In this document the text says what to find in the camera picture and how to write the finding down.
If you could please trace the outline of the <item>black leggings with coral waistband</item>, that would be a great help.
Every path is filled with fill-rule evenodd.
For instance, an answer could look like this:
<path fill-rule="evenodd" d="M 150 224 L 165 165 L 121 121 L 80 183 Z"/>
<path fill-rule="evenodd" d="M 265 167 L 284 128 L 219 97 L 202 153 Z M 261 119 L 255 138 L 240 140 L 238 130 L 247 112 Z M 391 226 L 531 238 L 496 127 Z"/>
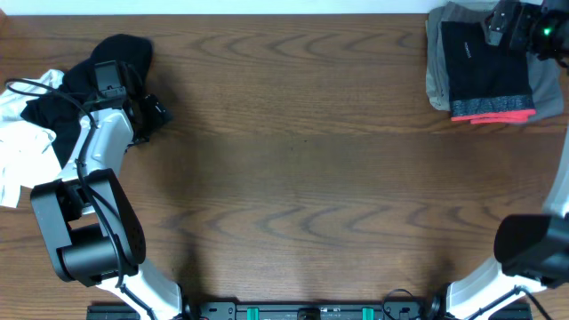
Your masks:
<path fill-rule="evenodd" d="M 485 41 L 477 23 L 440 25 L 451 120 L 522 124 L 536 114 L 525 54 Z"/>

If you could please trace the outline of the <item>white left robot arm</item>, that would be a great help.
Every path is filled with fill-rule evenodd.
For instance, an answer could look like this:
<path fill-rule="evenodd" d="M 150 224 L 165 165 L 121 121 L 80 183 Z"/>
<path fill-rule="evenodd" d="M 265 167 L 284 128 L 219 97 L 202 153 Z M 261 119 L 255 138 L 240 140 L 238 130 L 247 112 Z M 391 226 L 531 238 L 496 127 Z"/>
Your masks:
<path fill-rule="evenodd" d="M 184 319 L 182 289 L 146 257 L 146 240 L 117 174 L 134 136 L 124 99 L 81 103 L 80 133 L 54 181 L 37 185 L 30 200 L 56 275 L 65 282 L 110 292 L 140 319 Z"/>

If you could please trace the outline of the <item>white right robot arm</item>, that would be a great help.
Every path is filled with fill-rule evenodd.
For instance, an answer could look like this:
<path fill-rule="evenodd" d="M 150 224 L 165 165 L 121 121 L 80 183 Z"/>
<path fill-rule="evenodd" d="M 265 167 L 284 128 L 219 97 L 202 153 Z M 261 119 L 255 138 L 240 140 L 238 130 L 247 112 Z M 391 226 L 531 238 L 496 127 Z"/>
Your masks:
<path fill-rule="evenodd" d="M 568 3 L 500 1 L 481 21 L 485 43 L 568 65 Z M 433 299 L 429 319 L 515 319 L 510 304 L 568 281 L 568 152 L 539 214 L 515 214 L 498 227 L 493 255 Z"/>

